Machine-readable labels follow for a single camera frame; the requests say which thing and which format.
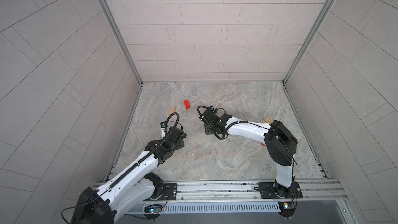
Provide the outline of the tan wood block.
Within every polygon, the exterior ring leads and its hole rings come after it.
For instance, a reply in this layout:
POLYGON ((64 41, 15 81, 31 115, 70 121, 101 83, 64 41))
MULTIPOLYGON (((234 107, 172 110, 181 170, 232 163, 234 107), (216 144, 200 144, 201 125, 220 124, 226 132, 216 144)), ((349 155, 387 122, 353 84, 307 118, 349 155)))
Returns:
POLYGON ((171 114, 174 113, 175 111, 176 111, 176 108, 175 108, 175 107, 171 107, 170 110, 169 110, 169 112, 168 112, 168 115, 171 115, 171 114))

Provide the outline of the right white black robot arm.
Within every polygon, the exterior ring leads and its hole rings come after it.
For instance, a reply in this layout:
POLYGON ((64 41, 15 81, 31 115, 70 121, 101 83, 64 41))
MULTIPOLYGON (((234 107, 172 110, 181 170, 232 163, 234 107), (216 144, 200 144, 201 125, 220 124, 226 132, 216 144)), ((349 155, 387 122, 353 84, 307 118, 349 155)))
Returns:
POLYGON ((276 163, 276 179, 273 183, 259 183, 255 190, 263 199, 300 199, 303 197, 299 184, 294 181, 294 155, 298 141, 285 125, 274 120, 272 123, 254 123, 234 116, 217 115, 217 108, 198 106, 200 120, 204 122, 208 135, 224 140, 230 135, 242 136, 261 143, 276 163))

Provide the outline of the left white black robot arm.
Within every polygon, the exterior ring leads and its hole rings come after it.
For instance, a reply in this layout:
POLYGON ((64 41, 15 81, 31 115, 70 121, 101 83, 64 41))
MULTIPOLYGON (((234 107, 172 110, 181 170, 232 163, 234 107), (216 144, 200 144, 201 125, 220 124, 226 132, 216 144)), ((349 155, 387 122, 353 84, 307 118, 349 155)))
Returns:
POLYGON ((114 224, 135 205, 157 200, 163 180, 153 170, 184 147, 187 136, 180 128, 162 132, 160 140, 149 142, 144 151, 122 172, 97 189, 88 187, 79 196, 71 224, 114 224))

